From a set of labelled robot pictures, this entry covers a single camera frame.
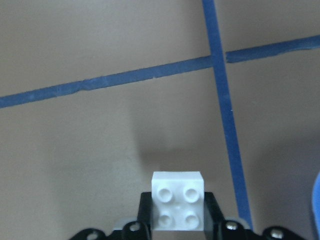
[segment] horizontal blue tape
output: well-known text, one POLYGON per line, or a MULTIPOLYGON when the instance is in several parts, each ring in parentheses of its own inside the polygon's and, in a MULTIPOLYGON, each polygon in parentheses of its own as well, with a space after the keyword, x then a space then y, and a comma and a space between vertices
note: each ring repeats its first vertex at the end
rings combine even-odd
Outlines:
POLYGON ((213 0, 202 0, 202 4, 238 214, 252 228, 249 199, 232 110, 216 8, 213 0))
POLYGON ((313 186, 312 208, 315 218, 315 225, 320 239, 320 173, 317 176, 313 186))
POLYGON ((297 50, 320 48, 320 35, 226 52, 227 63, 262 59, 297 50))
POLYGON ((79 91, 90 91, 116 85, 128 84, 153 78, 187 73, 212 67, 211 57, 204 56, 185 61, 169 63, 132 70, 107 76, 100 76, 82 81, 75 81, 18 94, 0 97, 0 109, 30 102, 41 101, 59 96, 74 94, 79 91))

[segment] black mechanical part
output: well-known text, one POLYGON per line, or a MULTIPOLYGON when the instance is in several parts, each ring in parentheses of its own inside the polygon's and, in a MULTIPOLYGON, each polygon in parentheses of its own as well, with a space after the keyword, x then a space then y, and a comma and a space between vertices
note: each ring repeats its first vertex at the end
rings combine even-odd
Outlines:
MULTIPOLYGON (((122 230, 114 230, 109 236, 99 229, 88 228, 70 240, 152 240, 152 209, 151 192, 143 192, 137 221, 127 223, 122 230)), ((284 227, 269 227, 258 235, 237 221, 225 220, 212 192, 204 193, 204 233, 206 240, 304 240, 284 227)))

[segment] blue tape strip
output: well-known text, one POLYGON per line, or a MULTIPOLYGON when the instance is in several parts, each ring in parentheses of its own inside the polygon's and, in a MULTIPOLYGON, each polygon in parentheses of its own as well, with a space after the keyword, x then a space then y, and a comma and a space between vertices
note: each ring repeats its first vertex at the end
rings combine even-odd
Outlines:
POLYGON ((56 98, 85 90, 95 90, 116 85, 128 84, 152 78, 161 78, 175 74, 206 69, 212 67, 210 56, 194 58, 165 65, 142 68, 133 71, 100 76, 83 81, 75 81, 56 86, 0 97, 0 109, 30 102, 56 98))
POLYGON ((246 220, 252 228, 246 181, 241 162, 234 115, 232 112, 232 104, 229 93, 226 66, 224 62, 224 54, 220 40, 216 8, 213 0, 202 0, 202 4, 212 54, 211 60, 214 69, 226 147, 229 156, 236 203, 238 206, 238 214, 239 217, 246 220))
POLYGON ((312 208, 314 213, 315 225, 320 239, 320 173, 316 178, 313 186, 312 208))
POLYGON ((320 48, 320 35, 226 52, 227 63, 262 59, 291 51, 320 48))

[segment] blue object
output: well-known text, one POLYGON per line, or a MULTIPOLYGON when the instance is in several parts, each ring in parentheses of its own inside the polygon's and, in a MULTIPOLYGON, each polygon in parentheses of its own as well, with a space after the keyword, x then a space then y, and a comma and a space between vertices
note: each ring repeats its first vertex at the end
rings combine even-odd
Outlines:
POLYGON ((262 59, 297 50, 320 48, 320 35, 226 52, 227 63, 262 59))
POLYGON ((320 173, 316 178, 313 187, 312 208, 314 213, 315 225, 320 239, 320 173))
POLYGON ((116 85, 134 83, 138 81, 161 78, 175 74, 207 69, 212 67, 210 56, 194 58, 185 61, 152 66, 133 71, 127 71, 107 76, 100 76, 83 81, 75 81, 56 86, 40 88, 18 94, 0 97, 0 109, 30 102, 56 98, 74 94, 79 91, 90 91, 116 85))
POLYGON ((213 0, 202 0, 202 4, 238 213, 239 217, 246 220, 250 227, 253 228, 246 181, 242 167, 235 120, 229 93, 216 8, 213 0))

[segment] white lego brick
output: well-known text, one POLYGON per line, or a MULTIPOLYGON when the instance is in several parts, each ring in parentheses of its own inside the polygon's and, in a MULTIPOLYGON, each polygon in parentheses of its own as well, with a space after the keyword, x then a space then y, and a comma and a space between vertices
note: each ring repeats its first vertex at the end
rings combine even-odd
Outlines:
POLYGON ((151 185, 153 230, 203 231, 205 189, 199 171, 155 171, 151 185))

